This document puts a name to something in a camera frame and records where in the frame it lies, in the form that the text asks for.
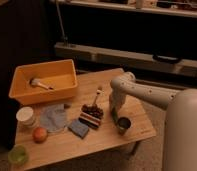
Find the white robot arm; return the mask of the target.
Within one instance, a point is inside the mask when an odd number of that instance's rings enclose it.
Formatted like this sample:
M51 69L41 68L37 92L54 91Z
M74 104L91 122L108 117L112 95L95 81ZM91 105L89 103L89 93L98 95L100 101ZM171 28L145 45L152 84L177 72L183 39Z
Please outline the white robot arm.
M112 115L122 108L127 95L166 111L162 171L197 171L197 89L138 84L131 72L114 77L110 86Z

